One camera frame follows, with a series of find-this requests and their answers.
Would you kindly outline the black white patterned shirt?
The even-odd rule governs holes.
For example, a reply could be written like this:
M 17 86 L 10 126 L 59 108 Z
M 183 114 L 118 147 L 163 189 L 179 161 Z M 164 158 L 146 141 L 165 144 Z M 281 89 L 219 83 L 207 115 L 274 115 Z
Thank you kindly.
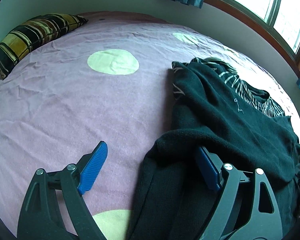
M 285 116 L 283 108 L 267 91 L 254 88 L 242 80 L 236 68 L 229 63 L 216 57 L 208 57 L 205 59 L 196 57 L 192 59 L 191 62 L 208 66 L 227 86 L 232 88 L 239 97 L 265 116 L 269 118 Z

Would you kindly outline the black knit sweater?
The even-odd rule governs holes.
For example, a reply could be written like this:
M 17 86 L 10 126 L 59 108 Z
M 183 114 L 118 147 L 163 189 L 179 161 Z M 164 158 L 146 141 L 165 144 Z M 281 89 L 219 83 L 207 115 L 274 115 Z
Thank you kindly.
M 128 239 L 195 239 L 216 196 L 196 162 L 205 147 L 238 170 L 264 170 L 279 206 L 282 232 L 296 223 L 300 143 L 290 117 L 269 118 L 247 104 L 206 65 L 173 62 L 171 129 L 145 155 Z

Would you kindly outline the pink bedsheet green dots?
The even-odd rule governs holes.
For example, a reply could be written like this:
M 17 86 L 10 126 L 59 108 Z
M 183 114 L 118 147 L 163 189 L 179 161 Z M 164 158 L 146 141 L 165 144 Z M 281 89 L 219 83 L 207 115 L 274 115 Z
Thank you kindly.
M 0 75 L 0 234 L 18 239 L 21 207 L 39 168 L 61 171 L 99 142 L 108 154 L 85 204 L 105 239 L 128 239 L 141 163 L 171 129 L 173 62 L 216 57 L 300 118 L 287 93 L 245 55 L 190 28 L 143 14 L 95 12 L 88 22 Z

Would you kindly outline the wooden framed window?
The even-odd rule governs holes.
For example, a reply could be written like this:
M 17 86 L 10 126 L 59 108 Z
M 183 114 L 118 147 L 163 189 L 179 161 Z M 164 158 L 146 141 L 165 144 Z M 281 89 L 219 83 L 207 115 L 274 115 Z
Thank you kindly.
M 262 36 L 300 75 L 300 0 L 205 0 Z

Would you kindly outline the black yellow striped pillow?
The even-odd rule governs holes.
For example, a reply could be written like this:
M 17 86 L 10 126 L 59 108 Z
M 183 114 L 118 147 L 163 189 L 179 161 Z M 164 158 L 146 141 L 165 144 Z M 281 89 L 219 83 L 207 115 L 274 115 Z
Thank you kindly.
M 0 42 L 0 75 L 5 79 L 29 53 L 86 24 L 80 15 L 45 14 L 12 29 Z

